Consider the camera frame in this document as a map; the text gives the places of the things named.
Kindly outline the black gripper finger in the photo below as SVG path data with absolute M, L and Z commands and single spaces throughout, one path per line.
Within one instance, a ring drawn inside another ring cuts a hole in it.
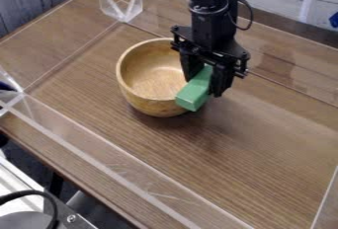
M 220 97 L 223 92 L 232 86 L 235 77 L 235 64 L 216 64 L 212 67 L 209 93 L 215 98 Z
M 196 55 L 183 52 L 179 54 L 179 61 L 184 80 L 189 81 L 197 72 L 203 69 L 204 63 Z

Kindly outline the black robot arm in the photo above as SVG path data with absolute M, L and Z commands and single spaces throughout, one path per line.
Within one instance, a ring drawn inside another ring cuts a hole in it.
M 207 93 L 220 97 L 232 86 L 233 78 L 244 78 L 251 54 L 236 42 L 236 31 L 252 26 L 249 12 L 247 27 L 237 25 L 239 4 L 251 9 L 245 0 L 188 0 L 189 25 L 172 26 L 171 48 L 179 53 L 179 62 L 185 81 L 189 81 L 203 66 L 211 66 Z

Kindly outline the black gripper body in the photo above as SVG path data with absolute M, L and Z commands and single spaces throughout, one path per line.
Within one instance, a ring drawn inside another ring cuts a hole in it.
M 244 77 L 249 53 L 236 43 L 237 6 L 229 5 L 219 10 L 193 7 L 191 26 L 172 26 L 171 48 L 179 53 L 196 55 L 211 68 L 216 64 L 233 63 L 235 76 Z

